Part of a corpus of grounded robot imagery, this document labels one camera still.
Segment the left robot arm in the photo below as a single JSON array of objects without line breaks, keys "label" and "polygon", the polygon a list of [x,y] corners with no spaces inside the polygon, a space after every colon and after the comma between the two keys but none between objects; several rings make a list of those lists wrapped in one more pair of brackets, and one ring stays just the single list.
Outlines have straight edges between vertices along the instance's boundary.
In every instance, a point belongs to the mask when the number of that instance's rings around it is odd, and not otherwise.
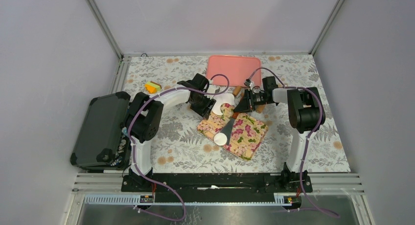
[{"label": "left robot arm", "polygon": [[131,173],[136,174],[133,185],[139,191],[151,187],[151,142],[156,136],[163,110],[188,103],[190,109],[208,119],[216,101],[208,96],[209,80],[197,73],[193,79],[179,81],[176,86],[152,96],[143,92],[135,95],[127,115],[125,127],[132,146]]}]

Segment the floral cutting board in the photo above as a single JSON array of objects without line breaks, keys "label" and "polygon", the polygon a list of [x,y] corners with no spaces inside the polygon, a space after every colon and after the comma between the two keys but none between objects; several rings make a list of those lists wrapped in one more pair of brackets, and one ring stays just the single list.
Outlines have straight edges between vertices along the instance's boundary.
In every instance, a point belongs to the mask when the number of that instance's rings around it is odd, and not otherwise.
[{"label": "floral cutting board", "polygon": [[[203,119],[197,126],[197,131],[210,140],[218,134],[228,123],[234,106],[223,104],[221,111],[223,115],[211,113],[207,120]],[[263,141],[269,127],[262,121],[255,119],[247,113],[239,114],[232,126],[230,143],[223,148],[233,155],[243,159],[251,160]]]}]

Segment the wooden double-ended roller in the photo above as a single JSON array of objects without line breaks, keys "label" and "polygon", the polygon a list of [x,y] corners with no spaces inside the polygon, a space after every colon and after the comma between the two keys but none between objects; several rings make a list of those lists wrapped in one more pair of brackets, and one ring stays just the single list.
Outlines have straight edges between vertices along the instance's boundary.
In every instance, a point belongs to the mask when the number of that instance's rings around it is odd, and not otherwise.
[{"label": "wooden double-ended roller", "polygon": [[[242,97],[244,95],[243,94],[244,93],[244,90],[246,90],[246,89],[245,88],[242,88],[241,86],[237,86],[234,89],[233,95],[236,97],[236,99],[238,101],[236,105],[238,105],[239,101],[242,99]],[[256,112],[256,113],[262,113],[264,111],[264,109],[265,109],[265,105],[260,106],[260,108],[257,111],[254,111],[254,112]]]}]

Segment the metal scraper red handle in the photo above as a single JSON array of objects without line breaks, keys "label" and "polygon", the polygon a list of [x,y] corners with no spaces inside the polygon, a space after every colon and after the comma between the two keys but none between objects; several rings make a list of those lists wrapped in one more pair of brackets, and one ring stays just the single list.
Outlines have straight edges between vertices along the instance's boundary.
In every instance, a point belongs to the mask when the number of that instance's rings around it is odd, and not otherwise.
[{"label": "metal scraper red handle", "polygon": [[228,137],[228,142],[227,142],[226,145],[230,144],[232,129],[233,129],[234,123],[235,123],[238,115],[239,115],[239,113],[233,113],[233,115],[230,117],[228,123],[222,128],[222,130],[220,132],[220,133],[224,133]]}]

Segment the white dough ball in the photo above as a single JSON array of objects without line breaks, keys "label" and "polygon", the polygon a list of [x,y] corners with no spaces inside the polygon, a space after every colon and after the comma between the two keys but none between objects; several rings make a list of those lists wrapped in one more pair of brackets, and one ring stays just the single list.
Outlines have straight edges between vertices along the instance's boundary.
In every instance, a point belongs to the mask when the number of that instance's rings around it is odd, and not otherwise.
[{"label": "white dough ball", "polygon": [[222,116],[224,114],[221,109],[224,104],[229,104],[232,106],[235,105],[235,96],[232,93],[215,95],[213,100],[215,100],[215,104],[213,105],[211,112],[218,116]]}]

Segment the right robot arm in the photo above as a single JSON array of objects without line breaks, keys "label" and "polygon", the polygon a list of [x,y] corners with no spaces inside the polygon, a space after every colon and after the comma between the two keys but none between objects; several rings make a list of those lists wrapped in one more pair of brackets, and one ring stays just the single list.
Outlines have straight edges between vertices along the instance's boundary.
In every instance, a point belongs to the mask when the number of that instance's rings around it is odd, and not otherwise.
[{"label": "right robot arm", "polygon": [[266,104],[285,103],[288,107],[288,117],[294,130],[290,155],[284,163],[281,172],[281,187],[288,192],[299,187],[300,181],[307,177],[307,151],[314,133],[325,122],[325,112],[316,87],[281,88],[276,84],[275,77],[263,79],[263,91],[253,92],[254,83],[250,79],[244,82],[247,89],[238,105],[236,113],[250,113],[257,107]]}]

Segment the pink plastic tray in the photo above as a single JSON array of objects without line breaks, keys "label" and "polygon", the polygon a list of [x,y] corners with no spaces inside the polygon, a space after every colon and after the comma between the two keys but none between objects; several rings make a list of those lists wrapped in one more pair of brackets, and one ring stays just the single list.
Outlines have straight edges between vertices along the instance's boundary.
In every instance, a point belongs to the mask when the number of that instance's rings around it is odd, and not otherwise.
[{"label": "pink plastic tray", "polygon": [[212,55],[207,62],[206,78],[214,85],[226,86],[227,80],[224,77],[214,77],[216,74],[223,74],[230,81],[231,87],[244,87],[246,79],[259,67],[261,61],[256,57]]}]

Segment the round cut dough wrapper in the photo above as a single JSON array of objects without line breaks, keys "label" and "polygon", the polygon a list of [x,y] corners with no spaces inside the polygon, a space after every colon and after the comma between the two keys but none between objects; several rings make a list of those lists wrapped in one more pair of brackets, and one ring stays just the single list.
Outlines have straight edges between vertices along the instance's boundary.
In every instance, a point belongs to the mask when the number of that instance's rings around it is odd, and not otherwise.
[{"label": "round cut dough wrapper", "polygon": [[224,146],[228,142],[228,137],[224,133],[217,133],[214,136],[213,141],[218,146]]}]

